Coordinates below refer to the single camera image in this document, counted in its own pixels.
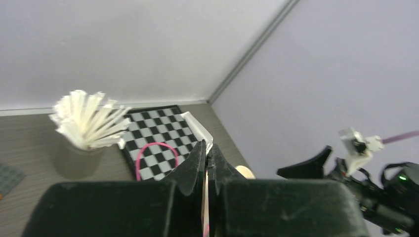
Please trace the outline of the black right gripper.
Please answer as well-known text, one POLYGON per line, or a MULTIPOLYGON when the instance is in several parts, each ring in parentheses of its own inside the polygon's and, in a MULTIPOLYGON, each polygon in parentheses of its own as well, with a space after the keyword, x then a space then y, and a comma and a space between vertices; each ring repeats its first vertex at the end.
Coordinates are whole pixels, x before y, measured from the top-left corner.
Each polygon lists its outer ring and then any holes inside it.
POLYGON ((370 173, 359 168, 365 179, 349 175, 343 159, 336 159, 335 168, 324 175, 324 164, 333 152, 331 146, 313 158, 298 164, 279 168, 276 174, 286 179, 323 179, 324 177, 346 185, 359 203, 364 219, 379 226, 386 236, 419 235, 419 165, 413 162, 390 163, 381 171, 378 186, 370 173))

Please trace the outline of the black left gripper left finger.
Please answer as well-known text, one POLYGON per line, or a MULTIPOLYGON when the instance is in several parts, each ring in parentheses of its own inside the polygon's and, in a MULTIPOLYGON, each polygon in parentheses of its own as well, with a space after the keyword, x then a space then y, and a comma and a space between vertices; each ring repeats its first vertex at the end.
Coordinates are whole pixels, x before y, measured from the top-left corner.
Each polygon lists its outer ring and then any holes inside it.
POLYGON ((25 237, 201 237, 206 143, 160 181, 62 182, 32 212, 25 237))

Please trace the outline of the white single straw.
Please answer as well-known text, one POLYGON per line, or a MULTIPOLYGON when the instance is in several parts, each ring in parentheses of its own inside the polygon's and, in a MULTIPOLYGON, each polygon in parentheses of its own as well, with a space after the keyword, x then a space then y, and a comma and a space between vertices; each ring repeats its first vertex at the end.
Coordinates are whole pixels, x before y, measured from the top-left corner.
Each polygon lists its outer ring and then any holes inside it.
MULTIPOLYGON (((206 143, 206 156, 209 154, 213 146, 213 137, 207 129, 189 112, 182 113, 181 116, 187 122, 189 128, 192 130, 194 136, 198 141, 204 140, 206 143)), ((203 236, 210 236, 209 224, 209 194, 208 194, 208 172, 204 172, 205 184, 203 185, 203 207, 202 207, 202 223, 203 223, 203 236)))

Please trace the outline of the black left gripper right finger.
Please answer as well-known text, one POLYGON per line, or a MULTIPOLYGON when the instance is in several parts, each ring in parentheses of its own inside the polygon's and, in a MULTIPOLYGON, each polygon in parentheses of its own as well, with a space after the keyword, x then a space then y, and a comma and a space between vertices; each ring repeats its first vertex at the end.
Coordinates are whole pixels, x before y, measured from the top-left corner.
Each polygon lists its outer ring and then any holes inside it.
POLYGON ((214 145, 208 158, 211 237, 367 237, 357 201, 332 180, 247 179, 214 145))

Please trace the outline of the paper gift bag pink handles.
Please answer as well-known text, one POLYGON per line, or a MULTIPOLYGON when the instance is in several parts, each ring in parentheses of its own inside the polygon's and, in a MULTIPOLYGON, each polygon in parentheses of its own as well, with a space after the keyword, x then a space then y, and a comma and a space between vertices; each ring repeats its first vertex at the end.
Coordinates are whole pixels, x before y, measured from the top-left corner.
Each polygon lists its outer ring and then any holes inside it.
POLYGON ((137 181, 160 180, 176 168, 181 161, 175 148, 162 142, 143 146, 135 160, 134 173, 137 181))

